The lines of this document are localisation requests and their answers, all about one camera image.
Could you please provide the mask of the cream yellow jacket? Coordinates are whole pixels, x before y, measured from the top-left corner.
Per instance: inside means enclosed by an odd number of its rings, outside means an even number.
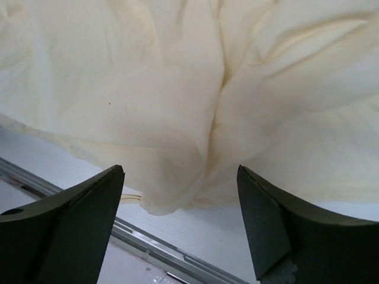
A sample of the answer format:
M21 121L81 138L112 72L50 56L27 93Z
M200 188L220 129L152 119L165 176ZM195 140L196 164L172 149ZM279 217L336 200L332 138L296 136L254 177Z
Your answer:
M377 1L2 1L1 124L166 215L244 165L308 201L378 201Z

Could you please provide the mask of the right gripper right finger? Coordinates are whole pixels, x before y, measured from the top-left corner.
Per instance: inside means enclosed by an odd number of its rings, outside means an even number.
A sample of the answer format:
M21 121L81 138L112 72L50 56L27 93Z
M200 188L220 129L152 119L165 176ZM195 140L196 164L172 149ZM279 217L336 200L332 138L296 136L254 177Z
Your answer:
M311 204L244 166L237 191L259 282L378 282L378 222Z

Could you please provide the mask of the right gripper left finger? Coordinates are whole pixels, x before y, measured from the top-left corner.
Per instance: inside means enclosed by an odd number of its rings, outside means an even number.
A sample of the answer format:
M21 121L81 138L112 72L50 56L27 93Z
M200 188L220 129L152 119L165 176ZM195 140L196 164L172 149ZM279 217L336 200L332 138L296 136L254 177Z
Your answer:
M97 283L123 168L1 214L1 283Z

